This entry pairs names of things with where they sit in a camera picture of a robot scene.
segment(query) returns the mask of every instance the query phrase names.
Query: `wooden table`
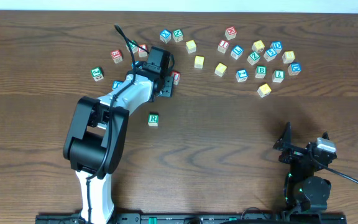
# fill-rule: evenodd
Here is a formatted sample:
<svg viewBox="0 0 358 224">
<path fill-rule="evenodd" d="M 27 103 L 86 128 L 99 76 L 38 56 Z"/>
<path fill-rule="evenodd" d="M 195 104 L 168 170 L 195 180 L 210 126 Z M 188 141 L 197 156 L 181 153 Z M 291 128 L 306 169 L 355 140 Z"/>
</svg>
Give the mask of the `wooden table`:
<svg viewBox="0 0 358 224">
<path fill-rule="evenodd" d="M 358 179 L 358 15 L 0 11 L 0 223 L 82 208 L 63 143 L 77 101 L 109 93 L 130 69 L 114 23 L 138 43 L 173 53 L 182 74 L 172 98 L 147 103 L 130 118 L 113 177 L 117 207 L 152 213 L 281 207 L 289 166 L 272 146 L 287 121 L 299 146 L 328 131 L 338 156 L 330 167 Z M 239 60 L 217 51 L 229 26 L 238 31 L 230 50 L 245 49 Z M 182 29 L 184 40 L 164 44 L 158 37 L 164 28 Z M 195 54 L 185 49 L 191 39 Z M 272 83 L 273 70 L 288 67 L 281 52 L 269 63 L 260 60 L 268 74 L 255 79 L 246 59 L 259 39 L 266 46 L 282 41 L 303 71 Z M 110 56 L 116 49 L 124 55 L 119 64 Z M 202 70 L 193 68 L 195 55 L 205 56 Z M 228 66 L 222 78 L 214 74 L 219 62 Z M 90 73 L 97 66 L 105 71 L 100 82 Z M 245 83 L 234 77 L 241 68 L 250 74 Z M 263 83 L 272 88 L 266 98 L 256 92 Z M 150 111 L 160 114 L 157 129 L 147 125 Z M 328 210 L 358 223 L 358 185 L 325 170 L 316 175 L 333 185 Z"/>
</svg>

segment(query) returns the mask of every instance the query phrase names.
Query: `wood grain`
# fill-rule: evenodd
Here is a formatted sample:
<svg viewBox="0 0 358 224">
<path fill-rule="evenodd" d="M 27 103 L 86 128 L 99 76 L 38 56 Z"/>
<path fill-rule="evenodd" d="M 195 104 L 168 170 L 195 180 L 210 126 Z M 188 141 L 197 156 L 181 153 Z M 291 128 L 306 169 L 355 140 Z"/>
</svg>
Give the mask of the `wood grain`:
<svg viewBox="0 0 358 224">
<path fill-rule="evenodd" d="M 358 179 L 358 15 L 0 11 L 0 223 L 81 209 L 62 148 L 76 102 L 105 95 L 130 69 L 114 23 L 138 43 L 173 53 L 182 74 L 173 98 L 145 104 L 130 118 L 114 173 L 117 207 L 221 213 L 282 206 L 289 167 L 272 145 L 287 121 L 301 146 L 328 131 L 338 148 L 330 167 Z M 231 47 L 245 49 L 239 60 L 217 51 L 229 26 L 238 31 Z M 184 41 L 164 44 L 164 28 L 182 29 Z M 191 39 L 195 54 L 185 50 Z M 259 39 L 282 41 L 303 71 L 272 83 L 273 70 L 287 70 L 280 53 L 258 63 L 267 66 L 264 80 L 253 78 L 246 58 Z M 116 49 L 124 55 L 119 64 L 109 55 Z M 205 56 L 204 69 L 193 68 L 195 55 Z M 214 75 L 219 62 L 228 66 L 222 78 Z M 90 74 L 97 66 L 105 71 L 100 82 Z M 240 68 L 250 73 L 245 83 L 236 82 Z M 273 92 L 260 99 L 256 90 L 265 82 Z M 160 114 L 157 129 L 147 126 L 150 111 Z M 324 170 L 317 175 L 333 185 L 329 211 L 358 223 L 358 185 Z"/>
</svg>

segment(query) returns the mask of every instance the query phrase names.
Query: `robotic arm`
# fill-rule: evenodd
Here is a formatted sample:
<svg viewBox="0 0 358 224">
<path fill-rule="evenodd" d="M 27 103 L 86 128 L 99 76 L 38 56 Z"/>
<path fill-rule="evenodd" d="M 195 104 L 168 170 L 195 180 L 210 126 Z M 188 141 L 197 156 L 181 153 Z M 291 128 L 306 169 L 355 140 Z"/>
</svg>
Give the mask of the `robotic arm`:
<svg viewBox="0 0 358 224">
<path fill-rule="evenodd" d="M 129 115 L 142 103 L 153 101 L 156 95 L 171 97 L 173 78 L 169 74 L 173 65 L 168 67 L 170 59 L 174 64 L 173 56 L 169 52 L 152 47 L 147 62 L 137 64 L 135 76 L 133 70 L 130 70 L 125 82 L 111 93 L 97 100 L 87 96 L 79 100 L 63 156 L 70 161 L 71 168 L 76 171 L 80 180 L 83 199 L 81 218 L 85 221 L 88 221 L 90 211 L 92 223 L 105 224 L 109 221 L 114 211 L 111 174 L 121 160 Z M 121 93 L 112 102 L 116 92 Z M 109 122 L 112 124 L 112 130 L 109 129 Z M 87 131 L 88 126 L 105 129 L 104 136 Z M 108 150 L 110 131 L 112 135 Z M 88 181 L 92 175 L 97 178 Z"/>
</svg>

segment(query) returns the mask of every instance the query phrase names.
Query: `white wall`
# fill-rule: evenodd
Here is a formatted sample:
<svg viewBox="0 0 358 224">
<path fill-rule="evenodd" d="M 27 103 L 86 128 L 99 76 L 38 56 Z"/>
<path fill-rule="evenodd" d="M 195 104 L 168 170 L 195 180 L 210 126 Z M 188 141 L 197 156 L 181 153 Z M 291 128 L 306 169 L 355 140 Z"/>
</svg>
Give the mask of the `white wall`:
<svg viewBox="0 0 358 224">
<path fill-rule="evenodd" d="M 0 0 L 0 9 L 358 13 L 358 0 Z"/>
</svg>

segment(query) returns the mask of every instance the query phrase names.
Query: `cube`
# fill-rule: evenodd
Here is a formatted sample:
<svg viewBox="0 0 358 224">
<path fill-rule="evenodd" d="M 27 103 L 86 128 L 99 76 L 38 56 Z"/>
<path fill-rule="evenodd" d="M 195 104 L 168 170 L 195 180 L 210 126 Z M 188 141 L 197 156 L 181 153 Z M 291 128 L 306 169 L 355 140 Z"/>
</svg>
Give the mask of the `cube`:
<svg viewBox="0 0 358 224">
<path fill-rule="evenodd" d="M 168 43 L 171 40 L 171 36 L 171 32 L 169 32 L 167 29 L 164 29 L 160 33 L 160 40 L 162 40 L 164 43 Z"/>
<path fill-rule="evenodd" d="M 284 63 L 292 63 L 295 60 L 295 54 L 293 51 L 284 52 L 283 54 L 283 62 Z"/>
<path fill-rule="evenodd" d="M 132 52 L 136 53 L 137 52 L 137 47 L 133 43 L 137 44 L 137 42 L 135 40 L 131 40 L 131 41 L 128 41 L 128 43 L 129 43 L 129 45 L 130 45 L 130 47 L 132 49 Z"/>
<path fill-rule="evenodd" d="M 222 77 L 224 75 L 224 73 L 226 72 L 226 69 L 227 69 L 227 66 L 225 66 L 222 63 L 219 63 L 219 65 L 215 68 L 215 74 Z"/>
<path fill-rule="evenodd" d="M 297 75 L 301 72 L 301 65 L 299 63 L 292 63 L 288 66 L 289 75 Z"/>
<path fill-rule="evenodd" d="M 180 73 L 179 72 L 172 72 L 171 77 L 173 77 L 173 84 L 177 85 L 180 80 Z"/>
<path fill-rule="evenodd" d="M 112 86 L 111 86 L 111 88 L 112 88 L 112 90 L 115 90 L 116 88 L 118 88 L 120 85 L 122 84 L 122 81 L 114 81 L 113 83 L 112 83 Z"/>
<path fill-rule="evenodd" d="M 266 61 L 271 61 L 277 56 L 277 52 L 274 49 L 267 49 L 264 55 Z"/>
<path fill-rule="evenodd" d="M 149 126 L 158 126 L 158 115 L 157 114 L 149 114 Z"/>
<path fill-rule="evenodd" d="M 196 58 L 194 59 L 194 67 L 203 68 L 203 65 L 204 65 L 204 57 L 196 56 Z"/>
<path fill-rule="evenodd" d="M 252 44 L 252 50 L 257 53 L 264 51 L 265 45 L 261 40 L 258 40 Z"/>
<path fill-rule="evenodd" d="M 143 47 L 145 50 L 147 50 L 147 46 L 145 44 L 139 45 L 139 57 L 147 57 L 147 52 L 140 47 Z"/>
<path fill-rule="evenodd" d="M 283 50 L 283 45 L 281 44 L 280 41 L 276 41 L 270 45 L 270 48 L 275 50 L 277 53 L 280 53 L 281 50 Z"/>
<path fill-rule="evenodd" d="M 197 50 L 196 42 L 194 42 L 194 40 L 189 40 L 188 42 L 186 42 L 186 50 L 187 53 L 189 54 L 196 52 Z"/>
<path fill-rule="evenodd" d="M 266 67 L 265 66 L 257 66 L 255 70 L 255 78 L 265 78 L 266 76 Z"/>
<path fill-rule="evenodd" d="M 229 42 L 221 40 L 221 42 L 218 45 L 218 51 L 225 54 L 228 48 L 229 48 Z"/>
<path fill-rule="evenodd" d="M 241 48 L 240 46 L 236 45 L 233 50 L 231 50 L 231 54 L 230 56 L 232 56 L 234 59 L 239 59 L 242 55 L 242 53 L 244 52 L 244 49 Z"/>
<path fill-rule="evenodd" d="M 244 82 L 248 78 L 248 73 L 245 69 L 238 70 L 236 73 L 237 82 Z"/>
<path fill-rule="evenodd" d="M 102 69 L 97 67 L 91 70 L 93 79 L 97 82 L 103 79 Z"/>
<path fill-rule="evenodd" d="M 284 80 L 284 71 L 276 70 L 273 72 L 273 82 L 280 83 Z"/>
<path fill-rule="evenodd" d="M 111 52 L 111 57 L 114 63 L 122 62 L 122 55 L 119 50 L 115 50 Z"/>
<path fill-rule="evenodd" d="M 262 98 L 269 95 L 271 91 L 272 91 L 272 89 L 269 87 L 268 84 L 264 84 L 264 85 L 260 86 L 258 89 L 259 96 Z"/>
<path fill-rule="evenodd" d="M 252 52 L 249 56 L 247 61 L 251 64 L 251 65 L 255 65 L 260 59 L 260 56 L 257 52 Z"/>
<path fill-rule="evenodd" d="M 173 39 L 175 42 L 179 42 L 183 40 L 183 33 L 181 32 L 180 29 L 173 31 Z"/>
<path fill-rule="evenodd" d="M 136 62 L 135 62 L 135 65 L 137 65 L 138 63 L 139 63 L 139 61 L 136 61 Z M 136 67 L 137 67 L 137 66 L 136 66 Z M 131 63 L 131 68 L 132 68 L 132 69 L 134 68 L 134 64 L 133 64 L 133 63 Z M 139 66 L 139 68 L 142 69 L 142 66 Z"/>
<path fill-rule="evenodd" d="M 228 40 L 234 39 L 237 35 L 237 31 L 234 27 L 229 27 L 226 29 L 224 35 Z"/>
</svg>

